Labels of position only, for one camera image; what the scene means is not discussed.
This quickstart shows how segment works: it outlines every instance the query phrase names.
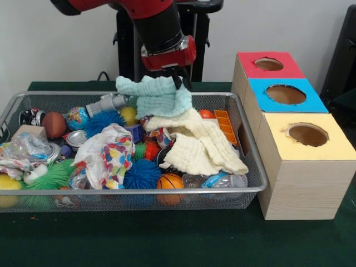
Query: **wooden box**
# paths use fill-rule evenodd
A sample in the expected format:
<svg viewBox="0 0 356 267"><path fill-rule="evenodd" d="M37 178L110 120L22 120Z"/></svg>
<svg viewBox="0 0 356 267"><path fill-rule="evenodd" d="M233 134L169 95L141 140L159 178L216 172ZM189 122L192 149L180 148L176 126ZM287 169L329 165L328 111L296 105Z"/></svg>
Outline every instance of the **wooden box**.
<svg viewBox="0 0 356 267"><path fill-rule="evenodd" d="M356 171L356 151L331 114L264 113L257 138L269 185L266 220L333 219Z"/></svg>
<svg viewBox="0 0 356 267"><path fill-rule="evenodd" d="M328 113L307 79L249 79L244 109L255 139L262 112Z"/></svg>
<svg viewBox="0 0 356 267"><path fill-rule="evenodd" d="M289 53L239 52L231 91L240 97L243 104L250 78L304 78L304 75Z"/></svg>

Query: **brown ball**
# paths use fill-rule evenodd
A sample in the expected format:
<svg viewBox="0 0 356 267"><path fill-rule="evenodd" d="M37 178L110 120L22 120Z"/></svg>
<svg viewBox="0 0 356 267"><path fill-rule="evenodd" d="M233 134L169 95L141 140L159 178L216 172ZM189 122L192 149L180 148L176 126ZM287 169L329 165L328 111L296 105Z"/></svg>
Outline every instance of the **brown ball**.
<svg viewBox="0 0 356 267"><path fill-rule="evenodd" d="M161 179L157 183L157 189L182 189L183 180L177 174L163 174ZM157 195L157 199L160 203L168 206L175 206L180 203L185 195Z"/></svg>
<svg viewBox="0 0 356 267"><path fill-rule="evenodd" d="M46 129L49 139L60 138L66 131L66 120L58 112L48 113L42 121L42 126Z"/></svg>

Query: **yellow ball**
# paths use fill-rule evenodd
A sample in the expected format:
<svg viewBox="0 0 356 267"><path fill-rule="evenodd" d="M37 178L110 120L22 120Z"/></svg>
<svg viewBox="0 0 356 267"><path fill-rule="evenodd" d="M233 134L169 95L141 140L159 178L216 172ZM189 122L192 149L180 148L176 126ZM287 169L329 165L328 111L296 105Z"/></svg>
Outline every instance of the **yellow ball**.
<svg viewBox="0 0 356 267"><path fill-rule="evenodd" d="M0 190L20 190L21 184L7 174L0 174ZM0 196L0 207L11 207L17 203L17 196Z"/></svg>
<svg viewBox="0 0 356 267"><path fill-rule="evenodd" d="M120 109L120 115L125 119L126 126L137 124L137 110L134 107L123 107Z"/></svg>

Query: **red box top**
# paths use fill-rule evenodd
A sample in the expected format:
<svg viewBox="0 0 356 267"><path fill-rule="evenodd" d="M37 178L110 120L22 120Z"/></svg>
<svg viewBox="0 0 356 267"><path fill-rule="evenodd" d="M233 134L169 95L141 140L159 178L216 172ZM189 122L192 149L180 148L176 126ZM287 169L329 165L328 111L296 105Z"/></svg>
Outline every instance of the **red box top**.
<svg viewBox="0 0 356 267"><path fill-rule="evenodd" d="M239 52L247 78L305 78L287 52Z"/></svg>

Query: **white towel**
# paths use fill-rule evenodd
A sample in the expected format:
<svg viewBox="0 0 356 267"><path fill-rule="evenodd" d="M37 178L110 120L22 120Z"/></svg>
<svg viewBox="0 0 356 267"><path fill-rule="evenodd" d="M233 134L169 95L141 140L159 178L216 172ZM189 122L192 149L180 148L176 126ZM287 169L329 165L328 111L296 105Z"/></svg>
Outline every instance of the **white towel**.
<svg viewBox="0 0 356 267"><path fill-rule="evenodd" d="M172 165L192 175L213 175L220 170L238 175L248 172L219 127L204 121L195 109L171 118L155 116L145 125L145 130L160 127L170 128L171 137L176 138L164 158L164 167Z"/></svg>

